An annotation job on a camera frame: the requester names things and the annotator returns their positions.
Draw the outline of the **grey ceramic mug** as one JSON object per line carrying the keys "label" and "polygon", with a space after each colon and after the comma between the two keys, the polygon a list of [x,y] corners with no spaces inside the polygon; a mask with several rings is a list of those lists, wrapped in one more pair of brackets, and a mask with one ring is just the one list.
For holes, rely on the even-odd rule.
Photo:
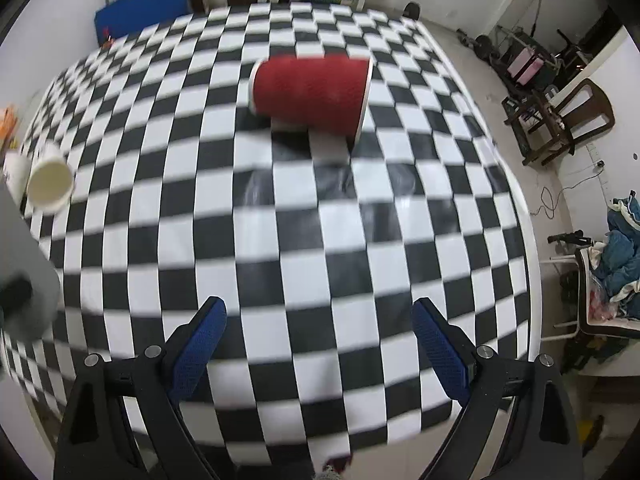
{"label": "grey ceramic mug", "polygon": [[61,301],[58,274],[1,181],[1,329],[21,342],[40,339]]}

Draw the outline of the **white paper cup tipped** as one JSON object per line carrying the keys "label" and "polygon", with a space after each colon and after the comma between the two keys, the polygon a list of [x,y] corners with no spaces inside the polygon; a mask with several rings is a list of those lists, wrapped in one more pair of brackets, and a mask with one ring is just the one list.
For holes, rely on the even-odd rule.
{"label": "white paper cup tipped", "polygon": [[26,186],[29,203],[43,214],[56,214],[72,197],[75,177],[61,150],[53,142],[35,157]]}

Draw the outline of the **white paper cup upright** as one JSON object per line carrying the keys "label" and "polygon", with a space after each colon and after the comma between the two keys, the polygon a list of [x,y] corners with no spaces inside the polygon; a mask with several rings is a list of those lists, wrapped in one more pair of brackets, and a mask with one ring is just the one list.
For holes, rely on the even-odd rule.
{"label": "white paper cup upright", "polygon": [[3,175],[6,187],[14,202],[20,206],[25,195],[27,182],[32,170],[32,160],[17,151],[8,151],[4,156]]}

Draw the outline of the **red ribbed paper cup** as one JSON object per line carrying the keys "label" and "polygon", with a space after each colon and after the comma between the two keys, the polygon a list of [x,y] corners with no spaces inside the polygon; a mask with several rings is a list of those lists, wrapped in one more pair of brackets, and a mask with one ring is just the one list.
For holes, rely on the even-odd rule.
{"label": "red ribbed paper cup", "polygon": [[372,58],[272,56],[257,62],[250,73],[248,106],[256,115],[355,143],[372,72]]}

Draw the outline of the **white chair with clothes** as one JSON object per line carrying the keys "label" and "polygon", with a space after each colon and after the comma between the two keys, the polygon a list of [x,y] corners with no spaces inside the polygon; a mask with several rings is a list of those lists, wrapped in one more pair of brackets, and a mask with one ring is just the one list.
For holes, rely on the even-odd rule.
{"label": "white chair with clothes", "polygon": [[555,324],[555,328],[571,328],[562,335],[543,336],[541,340],[559,341],[574,338],[579,333],[596,337],[639,339],[639,321],[618,314],[618,302],[608,300],[604,287],[591,272],[590,256],[594,247],[579,248],[573,255],[554,256],[541,260],[543,266],[576,266],[578,272],[577,306],[574,321]]}

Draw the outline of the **blue clothes pile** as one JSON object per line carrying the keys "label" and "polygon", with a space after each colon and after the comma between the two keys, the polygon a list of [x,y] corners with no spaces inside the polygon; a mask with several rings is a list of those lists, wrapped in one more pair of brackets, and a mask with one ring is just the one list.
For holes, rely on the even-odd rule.
{"label": "blue clothes pile", "polygon": [[623,318],[639,319],[639,201],[630,191],[608,205],[608,234],[599,262],[591,265],[608,300]]}

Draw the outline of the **wooden chair by doorway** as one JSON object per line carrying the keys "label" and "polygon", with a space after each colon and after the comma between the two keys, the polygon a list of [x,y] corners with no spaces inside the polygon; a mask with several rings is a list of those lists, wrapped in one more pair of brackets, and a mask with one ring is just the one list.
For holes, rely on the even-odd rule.
{"label": "wooden chair by doorway", "polygon": [[[547,166],[561,155],[574,155],[579,145],[609,132],[616,123],[612,103],[591,79],[577,86],[558,105],[534,91],[521,101],[502,101],[506,120],[518,141],[522,165],[539,162]],[[540,148],[530,146],[528,136],[540,128],[548,130],[550,139]]]}

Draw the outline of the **orange snack packet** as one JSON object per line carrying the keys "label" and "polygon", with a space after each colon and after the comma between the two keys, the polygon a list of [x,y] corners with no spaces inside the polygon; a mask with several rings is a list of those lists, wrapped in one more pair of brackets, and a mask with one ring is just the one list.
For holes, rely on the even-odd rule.
{"label": "orange snack packet", "polygon": [[0,142],[1,151],[5,151],[11,145],[17,125],[17,112],[13,105],[2,108],[0,113]]}

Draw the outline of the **pink black exercise machine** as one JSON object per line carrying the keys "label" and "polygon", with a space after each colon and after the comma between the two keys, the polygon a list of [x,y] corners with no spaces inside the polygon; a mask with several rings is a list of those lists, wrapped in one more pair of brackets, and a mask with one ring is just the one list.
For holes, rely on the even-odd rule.
{"label": "pink black exercise machine", "polygon": [[464,30],[456,30],[462,46],[487,63],[510,91],[542,91],[552,84],[561,68],[561,61],[537,40],[516,29],[497,26],[501,39],[495,44],[489,36],[475,38]]}

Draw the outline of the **small dumbbell on floor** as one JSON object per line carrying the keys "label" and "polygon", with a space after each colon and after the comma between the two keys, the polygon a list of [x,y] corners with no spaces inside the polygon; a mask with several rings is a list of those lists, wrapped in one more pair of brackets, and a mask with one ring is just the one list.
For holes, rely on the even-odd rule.
{"label": "small dumbbell on floor", "polygon": [[410,18],[410,20],[418,20],[420,18],[421,8],[416,2],[409,2],[402,12],[404,18]]}

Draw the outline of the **blue folded mat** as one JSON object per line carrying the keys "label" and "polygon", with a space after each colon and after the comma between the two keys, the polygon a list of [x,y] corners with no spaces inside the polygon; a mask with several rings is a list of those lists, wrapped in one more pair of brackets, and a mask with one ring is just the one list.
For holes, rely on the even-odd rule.
{"label": "blue folded mat", "polygon": [[188,0],[115,0],[94,14],[98,44],[190,13]]}

